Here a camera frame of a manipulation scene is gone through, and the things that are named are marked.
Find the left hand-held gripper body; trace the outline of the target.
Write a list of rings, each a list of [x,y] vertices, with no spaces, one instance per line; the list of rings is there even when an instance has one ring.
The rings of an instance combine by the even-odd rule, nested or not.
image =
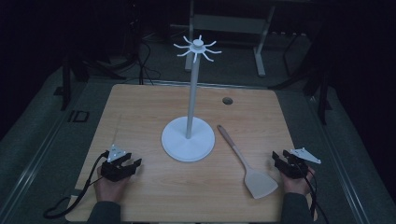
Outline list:
[[[110,150],[107,150],[105,153],[106,160],[102,163],[100,172],[101,176],[113,182],[117,182],[125,177],[134,175],[136,170],[127,171],[125,166],[120,163],[120,158],[126,153],[130,152],[126,152],[125,150],[112,145]]]

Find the grey metal desk frame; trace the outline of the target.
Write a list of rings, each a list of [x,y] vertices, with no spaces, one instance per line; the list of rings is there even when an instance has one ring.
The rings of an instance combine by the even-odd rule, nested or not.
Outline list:
[[[218,31],[228,33],[240,33],[259,35],[260,42],[253,48],[253,56],[259,77],[265,77],[266,72],[262,58],[262,48],[274,16],[276,7],[270,6],[265,19],[252,19],[241,17],[228,17],[220,15],[197,14],[195,12],[196,0],[190,0],[189,32],[187,39],[192,42],[195,30]]]

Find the wooden-handled beige spatula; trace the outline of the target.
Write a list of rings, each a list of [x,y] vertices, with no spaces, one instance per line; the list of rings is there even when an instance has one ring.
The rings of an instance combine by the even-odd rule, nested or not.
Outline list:
[[[221,126],[217,126],[220,134],[232,148],[236,156],[239,158],[245,168],[245,185],[254,199],[260,199],[270,195],[278,188],[276,181],[266,173],[259,172],[250,167],[246,159],[243,157],[237,145],[234,143],[227,131]]]

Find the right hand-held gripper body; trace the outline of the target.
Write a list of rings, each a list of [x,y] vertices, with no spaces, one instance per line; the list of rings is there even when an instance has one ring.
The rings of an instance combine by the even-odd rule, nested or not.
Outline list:
[[[276,165],[280,173],[283,173],[289,178],[298,179],[304,178],[308,173],[307,161],[321,164],[321,160],[311,154],[305,147],[287,150],[291,156],[285,158],[283,161]]]

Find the black metal stand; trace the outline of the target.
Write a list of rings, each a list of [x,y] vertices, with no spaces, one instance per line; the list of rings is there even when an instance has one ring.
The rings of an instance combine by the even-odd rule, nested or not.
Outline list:
[[[323,125],[327,124],[328,88],[331,64],[326,59],[325,34],[319,31],[312,38],[311,45],[301,64],[291,73],[286,81],[269,87],[269,90],[282,90],[305,79],[303,87],[305,96],[313,97],[318,92],[318,118]]]
[[[76,51],[66,55],[62,62],[62,85],[54,92],[54,95],[62,97],[62,111],[65,111],[71,102],[71,74],[74,74],[76,80],[80,82],[86,82],[89,79],[81,52]]]

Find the white hook stand rack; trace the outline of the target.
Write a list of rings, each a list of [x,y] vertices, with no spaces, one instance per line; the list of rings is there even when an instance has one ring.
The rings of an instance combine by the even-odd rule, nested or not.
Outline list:
[[[193,40],[184,37],[184,40],[185,46],[175,44],[175,47],[186,49],[183,54],[178,54],[178,57],[192,57],[188,112],[186,117],[173,119],[164,127],[161,140],[164,151],[171,158],[182,162],[195,162],[207,157],[216,142],[211,126],[203,119],[194,116],[200,61],[204,56],[209,62],[213,62],[213,59],[206,54],[208,52],[219,54],[219,51],[210,49],[216,41],[206,44],[200,35]]]

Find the person's right hand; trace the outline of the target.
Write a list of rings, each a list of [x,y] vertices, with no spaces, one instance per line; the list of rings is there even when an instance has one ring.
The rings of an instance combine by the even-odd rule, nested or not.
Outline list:
[[[283,173],[280,174],[283,181],[283,187],[285,193],[297,193],[302,195],[307,195],[311,192],[309,187],[310,180],[313,178],[315,171],[309,167],[307,176],[304,178],[293,179],[289,178]]]

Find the person's left hand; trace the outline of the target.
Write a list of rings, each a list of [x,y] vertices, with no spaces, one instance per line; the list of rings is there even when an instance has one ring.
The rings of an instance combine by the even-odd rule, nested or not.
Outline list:
[[[98,180],[93,184],[96,200],[98,202],[119,203],[126,190],[131,177],[125,177],[120,181],[113,182],[99,175]]]

